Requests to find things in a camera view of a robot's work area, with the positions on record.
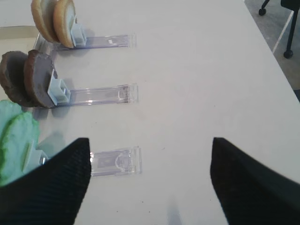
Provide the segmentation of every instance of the chocolate cookie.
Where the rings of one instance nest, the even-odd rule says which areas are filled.
[[[28,58],[24,65],[24,84],[29,96],[46,108],[54,107],[54,103],[47,94],[52,70],[54,77],[57,73],[51,57],[37,50],[28,52]]]
[[[26,92],[23,68],[27,54],[15,51],[2,55],[0,63],[0,84],[9,99],[21,106],[34,107],[38,103]]]

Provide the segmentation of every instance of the white plastic clip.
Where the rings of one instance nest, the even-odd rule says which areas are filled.
[[[71,92],[62,79],[54,77],[54,70],[52,70],[47,93],[55,105],[70,102]]]
[[[71,37],[74,47],[86,45],[86,35],[81,24],[76,23],[77,16],[74,16],[71,28]]]
[[[42,150],[35,149],[35,141],[32,141],[27,149],[23,172],[28,173],[34,170],[38,166],[45,164],[48,159],[48,156]]]

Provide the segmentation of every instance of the table surface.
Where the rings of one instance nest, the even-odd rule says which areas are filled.
[[[137,46],[61,53],[58,75],[75,88],[137,83],[140,101],[44,111],[40,141],[139,145],[143,164],[91,179],[75,224],[167,224],[174,204],[182,224],[226,224],[210,181],[215,136],[300,182],[300,104],[242,0],[75,5],[90,34],[135,33]],[[0,26],[33,24],[30,0],[0,1]]]

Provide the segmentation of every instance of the chair wheel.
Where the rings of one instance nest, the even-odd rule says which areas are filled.
[[[259,11],[258,11],[258,14],[259,15],[265,15],[267,12],[267,10],[265,8],[261,8]]]
[[[283,56],[284,56],[286,59],[290,59],[293,55],[294,55],[294,53],[293,53],[292,50],[286,50],[285,53],[283,53]]]

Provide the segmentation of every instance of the floor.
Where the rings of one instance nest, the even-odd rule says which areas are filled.
[[[292,11],[280,6],[280,0],[270,0],[264,16],[258,14],[264,0],[244,0],[263,37],[283,70],[293,90],[300,90],[300,16],[296,24],[292,42],[294,55],[291,59],[283,57],[290,32]]]

